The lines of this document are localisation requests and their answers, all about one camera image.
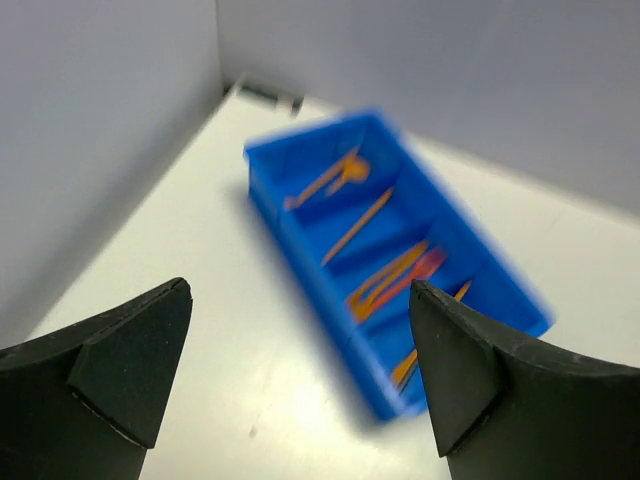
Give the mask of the red-orange chopstick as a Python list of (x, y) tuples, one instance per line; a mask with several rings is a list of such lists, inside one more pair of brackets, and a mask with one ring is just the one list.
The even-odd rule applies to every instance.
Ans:
[(468, 280), (466, 281), (460, 288), (459, 290), (455, 293), (454, 298), (457, 301), (461, 301), (465, 295), (467, 294), (467, 292), (469, 291), (471, 285), (472, 285), (473, 281), (472, 280)]

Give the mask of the orange fork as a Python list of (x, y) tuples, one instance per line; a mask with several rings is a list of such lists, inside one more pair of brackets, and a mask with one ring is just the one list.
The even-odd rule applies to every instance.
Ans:
[(427, 253), (411, 250), (379, 269), (347, 298), (357, 323), (366, 322), (371, 315), (409, 288), (413, 280), (429, 278), (438, 268), (438, 265), (431, 267)]
[(371, 275), (347, 297), (346, 303), (350, 307), (358, 324), (366, 321), (373, 312), (374, 302), (388, 290), (394, 282), (409, 271), (416, 261), (425, 254), (428, 246), (428, 240), (418, 242)]

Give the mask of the red-orange plastic fork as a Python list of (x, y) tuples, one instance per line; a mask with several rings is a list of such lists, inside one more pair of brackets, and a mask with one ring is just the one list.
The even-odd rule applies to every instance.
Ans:
[(434, 248), (422, 255), (404, 273), (399, 280), (395, 281), (390, 287), (387, 287), (380, 295), (376, 297), (370, 307), (370, 313), (373, 314), (403, 290), (410, 287), (413, 280), (430, 278), (444, 263), (447, 254), (439, 248)]

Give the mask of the orange spoon small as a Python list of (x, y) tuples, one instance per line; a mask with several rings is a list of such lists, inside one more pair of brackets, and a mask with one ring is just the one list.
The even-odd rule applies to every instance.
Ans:
[(342, 162), (338, 177), (326, 188), (325, 195), (335, 194), (347, 183), (362, 184), (369, 178), (370, 173), (371, 166), (365, 159), (358, 154), (348, 156)]

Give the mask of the orange spoon large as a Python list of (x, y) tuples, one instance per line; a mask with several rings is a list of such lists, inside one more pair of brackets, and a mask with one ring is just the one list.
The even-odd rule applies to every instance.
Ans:
[(307, 185), (298, 195), (289, 196), (284, 199), (283, 206), (286, 210), (292, 210), (303, 205), (307, 200), (309, 200), (312, 196), (318, 193), (320, 190), (325, 190), (334, 181), (341, 170), (342, 162), (348, 156), (354, 156), (358, 154), (356, 149), (351, 150), (346, 155), (344, 155), (341, 159), (339, 159), (336, 163), (331, 165), (325, 172), (323, 172), (319, 177), (317, 177), (314, 181), (312, 181), (309, 185)]

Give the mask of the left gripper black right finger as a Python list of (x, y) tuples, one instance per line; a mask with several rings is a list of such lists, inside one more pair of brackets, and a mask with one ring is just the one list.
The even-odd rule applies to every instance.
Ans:
[(639, 371), (546, 343), (423, 281), (409, 316), (454, 479), (635, 479)]

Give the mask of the orange chopstick crossing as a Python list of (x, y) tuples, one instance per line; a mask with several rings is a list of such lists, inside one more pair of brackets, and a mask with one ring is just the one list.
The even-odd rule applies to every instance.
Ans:
[(395, 188), (390, 187), (356, 220), (356, 222), (342, 235), (342, 237), (330, 248), (321, 261), (321, 265), (327, 265), (355, 236), (356, 234), (386, 205), (394, 193)]

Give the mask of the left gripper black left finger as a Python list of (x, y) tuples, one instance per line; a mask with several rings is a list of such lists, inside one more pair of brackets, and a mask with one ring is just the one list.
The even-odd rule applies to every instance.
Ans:
[(156, 445), (189, 329), (189, 283), (1, 352), (4, 479), (136, 479)]

